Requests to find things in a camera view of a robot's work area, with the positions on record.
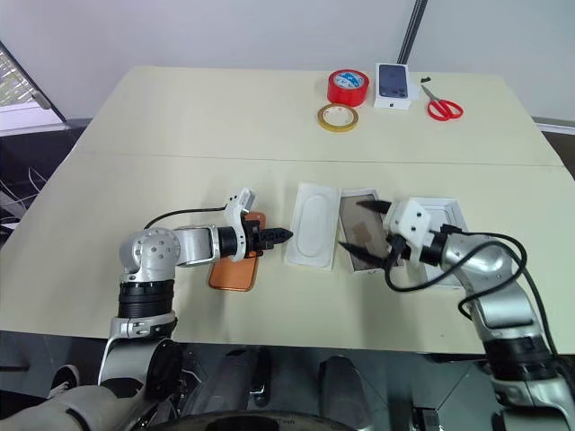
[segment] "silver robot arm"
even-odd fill
[[[405,259],[408,267],[416,268],[414,272],[420,272],[422,263],[439,265],[444,271],[455,268],[453,274],[464,287],[466,296],[481,294],[513,275],[512,258],[500,246],[485,246],[463,264],[459,263],[476,247],[497,241],[496,238],[463,234],[453,226],[444,226],[439,233],[432,232],[430,215],[415,199],[358,204],[385,214],[384,228],[392,244],[390,257],[380,259],[352,244],[342,245],[360,259],[372,263],[379,259],[386,270],[387,284],[393,290],[409,292],[433,285],[433,281],[429,281],[419,286],[395,286],[391,272],[399,258]],[[429,232],[433,233],[433,241],[424,245]],[[502,418],[507,429],[522,429],[525,423],[533,425],[535,420],[541,429],[575,431],[571,388],[558,373],[556,358],[545,345],[537,315],[517,281],[477,297],[468,305],[492,370],[496,398],[505,408]]]
[[[193,267],[229,256],[238,261],[289,239],[281,228],[260,229],[246,221],[255,195],[241,189],[229,197],[226,227],[152,227],[130,235],[119,249],[124,273],[118,315],[111,320],[98,385],[79,386],[0,423],[2,430],[111,431],[143,426],[158,402],[172,394],[182,352],[170,339],[175,267]]]

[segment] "scissors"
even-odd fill
[[[464,115],[464,109],[457,103],[439,99],[425,85],[422,85],[421,88],[429,96],[428,114],[433,119],[448,121],[449,119],[458,119]]]

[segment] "red scissors handle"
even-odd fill
[[[452,101],[430,101],[428,103],[428,114],[437,121],[448,121],[458,119],[464,115],[464,109]]]

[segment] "orange phone case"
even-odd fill
[[[260,228],[265,228],[266,216],[263,213],[250,213],[245,219],[260,220]],[[243,259],[239,262],[223,258],[212,266],[208,284],[213,289],[247,292],[253,287],[257,268],[258,258]]]

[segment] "red tape roll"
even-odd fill
[[[336,70],[327,84],[327,98],[331,103],[358,106],[367,96],[369,78],[353,69]]]

